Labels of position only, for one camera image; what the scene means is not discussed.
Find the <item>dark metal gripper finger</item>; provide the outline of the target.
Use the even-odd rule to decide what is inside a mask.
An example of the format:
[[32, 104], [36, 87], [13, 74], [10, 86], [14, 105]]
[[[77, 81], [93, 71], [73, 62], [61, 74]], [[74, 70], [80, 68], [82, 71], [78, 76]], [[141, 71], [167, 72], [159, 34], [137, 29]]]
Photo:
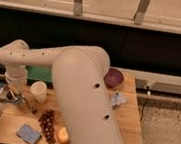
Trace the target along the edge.
[[25, 97], [24, 94], [22, 94], [22, 97], [23, 97], [23, 100], [25, 101], [25, 104], [28, 106], [28, 109], [30, 110], [30, 112], [32, 114], [36, 114], [37, 113], [37, 109], [30, 105], [30, 103], [27, 101], [27, 98]]

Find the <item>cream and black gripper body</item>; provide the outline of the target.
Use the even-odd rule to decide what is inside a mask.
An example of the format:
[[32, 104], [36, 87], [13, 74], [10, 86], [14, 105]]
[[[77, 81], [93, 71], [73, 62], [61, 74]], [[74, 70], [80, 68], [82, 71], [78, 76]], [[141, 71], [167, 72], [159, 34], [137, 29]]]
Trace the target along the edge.
[[12, 77], [5, 73], [5, 80], [8, 83], [6, 91], [6, 101], [11, 104], [19, 105], [23, 100], [24, 87], [26, 86], [25, 77]]

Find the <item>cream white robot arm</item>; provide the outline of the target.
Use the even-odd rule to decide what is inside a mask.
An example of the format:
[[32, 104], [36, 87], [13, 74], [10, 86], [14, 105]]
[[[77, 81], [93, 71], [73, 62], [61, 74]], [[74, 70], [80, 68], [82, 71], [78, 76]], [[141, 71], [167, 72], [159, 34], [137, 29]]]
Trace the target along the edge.
[[27, 78], [25, 67], [48, 66], [71, 144], [124, 144], [103, 77], [110, 68], [99, 46], [31, 49], [21, 39], [0, 48], [11, 83]]

